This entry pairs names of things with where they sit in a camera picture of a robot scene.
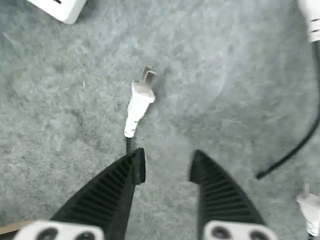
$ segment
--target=floor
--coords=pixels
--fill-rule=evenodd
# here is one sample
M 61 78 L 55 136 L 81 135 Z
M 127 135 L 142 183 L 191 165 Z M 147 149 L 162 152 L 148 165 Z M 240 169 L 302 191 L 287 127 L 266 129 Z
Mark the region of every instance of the floor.
M 0 1 L 0 226 L 49 218 L 125 154 L 131 82 L 155 67 L 136 132 L 147 181 L 126 239 L 192 240 L 201 149 L 243 187 L 279 239 L 305 239 L 295 197 L 319 192 L 320 131 L 288 164 L 254 176 L 310 127 L 318 93 L 296 0 L 88 0 L 65 25 Z

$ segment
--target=two-prong plug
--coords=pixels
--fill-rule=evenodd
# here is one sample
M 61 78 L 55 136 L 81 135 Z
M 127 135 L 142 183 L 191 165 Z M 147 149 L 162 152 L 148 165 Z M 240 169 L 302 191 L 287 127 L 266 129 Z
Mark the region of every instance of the two-prong plug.
M 320 229 L 320 196 L 310 193 L 309 183 L 303 186 L 303 192 L 296 197 L 306 220 L 306 231 L 309 239 L 319 236 Z

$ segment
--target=white plastic device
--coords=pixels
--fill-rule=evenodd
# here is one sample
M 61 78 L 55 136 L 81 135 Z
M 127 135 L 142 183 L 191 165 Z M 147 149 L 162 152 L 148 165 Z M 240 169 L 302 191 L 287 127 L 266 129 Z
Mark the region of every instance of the white plastic device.
M 209 221 L 203 228 L 203 240 L 277 240 L 268 227 L 260 224 Z
M 298 0 L 300 10 L 305 17 L 310 42 L 320 40 L 320 1 Z
M 27 0 L 65 24 L 74 24 L 87 0 Z
M 320 196 L 310 193 L 309 183 L 303 186 L 303 192 L 296 197 L 306 220 L 306 231 L 312 236 L 319 236 L 320 229 Z
M 58 221 L 35 221 L 18 231 L 13 240 L 105 240 L 101 228 Z
M 154 103 L 156 96 L 151 83 L 156 73 L 151 67 L 145 66 L 142 70 L 142 82 L 131 84 L 132 95 L 128 105 L 128 116 L 125 121 L 124 136 L 131 139 L 134 137 L 137 125 L 145 115 L 150 104 Z

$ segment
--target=power cord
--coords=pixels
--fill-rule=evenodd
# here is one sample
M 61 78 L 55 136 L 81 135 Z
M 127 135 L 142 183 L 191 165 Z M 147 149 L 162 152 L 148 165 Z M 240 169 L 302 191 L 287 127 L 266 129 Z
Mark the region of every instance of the power cord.
M 255 177 L 258 180 L 269 175 L 274 170 L 281 167 L 296 155 L 315 134 L 320 123 L 320 1 L 319 0 L 299 0 L 299 7 L 306 19 L 309 41 L 312 45 L 313 58 L 315 62 L 316 81 L 318 87 L 318 107 L 315 120 L 305 137 L 292 149 L 287 155 L 276 163 L 272 164 L 268 169 L 260 171 Z

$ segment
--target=black cable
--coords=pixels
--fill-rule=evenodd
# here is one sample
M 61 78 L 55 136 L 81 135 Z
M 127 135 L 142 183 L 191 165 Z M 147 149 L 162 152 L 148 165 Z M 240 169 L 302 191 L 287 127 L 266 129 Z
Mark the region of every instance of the black cable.
M 315 236 L 313 236 L 310 233 L 308 233 L 307 240 L 314 240 L 314 239 L 315 239 Z
M 315 62 L 315 71 L 316 71 L 316 81 L 318 86 L 318 107 L 317 107 L 317 113 L 315 120 L 310 128 L 310 130 L 307 132 L 305 137 L 299 142 L 299 144 L 292 149 L 287 155 L 285 155 L 282 159 L 271 165 L 267 170 L 260 171 L 255 177 L 260 180 L 273 172 L 274 170 L 281 167 L 283 164 L 285 164 L 289 159 L 291 159 L 294 155 L 297 154 L 297 152 L 300 151 L 300 149 L 303 148 L 303 146 L 311 139 L 311 137 L 316 132 L 319 123 L 320 123 L 320 41 L 315 41 L 312 43 L 312 51 L 313 51 L 313 58 Z
M 125 138 L 125 145 L 126 145 L 126 154 L 129 155 L 131 154 L 131 142 L 132 142 L 132 138 Z

